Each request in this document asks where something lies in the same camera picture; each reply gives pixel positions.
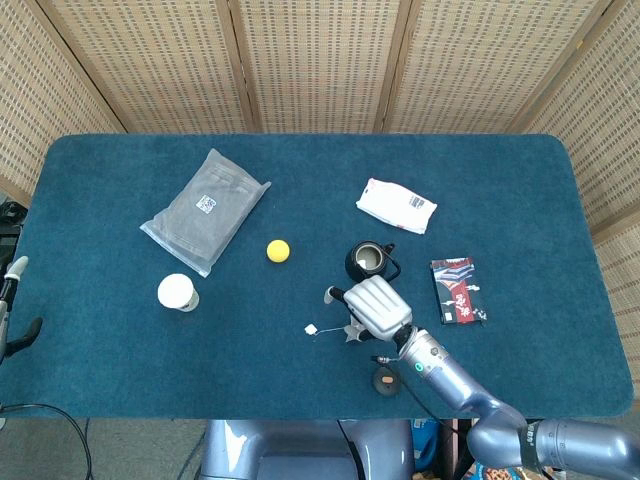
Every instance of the yellow ball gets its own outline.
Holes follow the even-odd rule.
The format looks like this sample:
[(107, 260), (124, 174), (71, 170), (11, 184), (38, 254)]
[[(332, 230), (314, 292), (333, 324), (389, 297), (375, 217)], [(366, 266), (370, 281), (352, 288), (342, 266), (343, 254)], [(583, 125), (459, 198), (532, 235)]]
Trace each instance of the yellow ball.
[(274, 240), (267, 245), (267, 257), (274, 263), (282, 263), (289, 258), (289, 245), (284, 240)]

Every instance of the white paper cup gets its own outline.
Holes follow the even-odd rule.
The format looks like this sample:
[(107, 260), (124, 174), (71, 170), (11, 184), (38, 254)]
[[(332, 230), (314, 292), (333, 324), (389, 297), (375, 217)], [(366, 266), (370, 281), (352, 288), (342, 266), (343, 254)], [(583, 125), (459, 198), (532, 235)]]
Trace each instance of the white paper cup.
[(167, 308), (190, 312), (198, 306), (200, 296), (189, 277), (173, 273), (158, 285), (158, 300)]

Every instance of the cable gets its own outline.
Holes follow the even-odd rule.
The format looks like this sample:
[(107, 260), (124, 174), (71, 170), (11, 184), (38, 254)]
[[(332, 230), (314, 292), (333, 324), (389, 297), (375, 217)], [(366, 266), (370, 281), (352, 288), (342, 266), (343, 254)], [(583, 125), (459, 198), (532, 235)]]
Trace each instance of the cable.
[(367, 477), (364, 473), (364, 465), (362, 465), (362, 458), (360, 458), (360, 452), (356, 448), (356, 444), (349, 440), (347, 437), (344, 428), (342, 428), (342, 424), (340, 420), (336, 420), (338, 423), (338, 427), (340, 427), (340, 431), (342, 432), (342, 436), (344, 437), (344, 441), (347, 442), (347, 446), (349, 447), (349, 451), (351, 452), (351, 457), (353, 458), (353, 463), (356, 464), (356, 471), (358, 472), (358, 480), (367, 480)]
[[(87, 441), (87, 446), (89, 445), (89, 422), (91, 418), (87, 417), (87, 421), (84, 422), (84, 439)], [(93, 472), (91, 472), (90, 480), (95, 480), (93, 478)]]
[(71, 426), (75, 429), (80, 437), (80, 441), (82, 442), (82, 446), (84, 448), (84, 454), (87, 458), (87, 474), (85, 475), (85, 480), (90, 480), (91, 473), (91, 452), (89, 451), (89, 445), (87, 444), (87, 439), (82, 433), (82, 429), (78, 425), (78, 423), (64, 410), (59, 409), (58, 407), (54, 407), (53, 405), (47, 405), (46, 403), (19, 403), (15, 405), (3, 405), (0, 406), (0, 413), (11, 413), (11, 412), (19, 412), (21, 410), (28, 410), (31, 408), (42, 408), (44, 410), (51, 410), (56, 412), (59, 415), (62, 415), (67, 421), (71, 424)]
[(200, 435), (200, 439), (198, 440), (198, 443), (196, 443), (195, 446), (191, 449), (191, 453), (189, 454), (187, 459), (184, 461), (184, 464), (182, 465), (182, 468), (180, 469), (180, 473), (178, 473), (178, 478), (176, 478), (176, 480), (180, 480), (182, 478), (182, 475), (184, 475), (184, 472), (187, 470), (187, 467), (191, 463), (193, 456), (196, 454), (196, 451), (204, 441), (204, 434), (205, 432), (202, 432), (202, 435)]
[(381, 367), (385, 367), (385, 368), (388, 368), (389, 370), (391, 370), (391, 372), (393, 372), (398, 377), (398, 380), (400, 380), (400, 383), (402, 385), (404, 385), (404, 387), (407, 389), (407, 392), (409, 392), (409, 395), (411, 395), (411, 397), (413, 397), (415, 402), (418, 405), (420, 405), (420, 407), (427, 413), (427, 415), (429, 415), (431, 418), (433, 418), (436, 422), (438, 422), (440, 425), (442, 425), (446, 429), (451, 430), (451, 433), (455, 433), (457, 435), (460, 435), (462, 438), (466, 438), (466, 435), (464, 433), (460, 432), (460, 430), (457, 430), (457, 429), (453, 428), (451, 425), (446, 423), (444, 420), (436, 417), (435, 414), (431, 410), (429, 410), (429, 407), (427, 407), (422, 402), (422, 400), (420, 400), (420, 397), (418, 397), (418, 395), (416, 395), (416, 393), (411, 389), (411, 387), (409, 385), (407, 385), (407, 382), (404, 381), (404, 378), (402, 378), (402, 375), (400, 375), (400, 372), (398, 372), (397, 370), (394, 370), (393, 368), (391, 368), (388, 363), (379, 362), (375, 357), (372, 358), (372, 360), (375, 363), (377, 363), (378, 365), (380, 365)]

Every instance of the woven room divider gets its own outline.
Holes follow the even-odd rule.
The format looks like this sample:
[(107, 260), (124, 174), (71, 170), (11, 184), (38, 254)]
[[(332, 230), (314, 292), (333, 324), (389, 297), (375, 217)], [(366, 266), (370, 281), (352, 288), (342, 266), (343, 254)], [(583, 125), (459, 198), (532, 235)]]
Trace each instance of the woven room divider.
[(122, 125), (37, 5), (0, 2), (0, 188), (31, 203), (44, 155), (61, 135)]
[(264, 131), (374, 131), (400, 3), (231, 2)]
[(592, 226), (640, 199), (640, 3), (620, 6), (527, 127), (568, 148)]
[(640, 223), (596, 246), (635, 397), (640, 397)]
[(226, 1), (39, 2), (130, 132), (254, 129)]
[(389, 132), (504, 132), (596, 0), (429, 1), (400, 58)]

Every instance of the white packet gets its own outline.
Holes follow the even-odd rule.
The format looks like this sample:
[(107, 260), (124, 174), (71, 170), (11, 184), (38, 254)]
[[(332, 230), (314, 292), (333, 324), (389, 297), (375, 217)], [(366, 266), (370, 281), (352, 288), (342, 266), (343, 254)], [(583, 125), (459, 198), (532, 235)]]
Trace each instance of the white packet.
[(423, 234), (437, 205), (396, 183), (370, 178), (356, 206), (378, 220)]

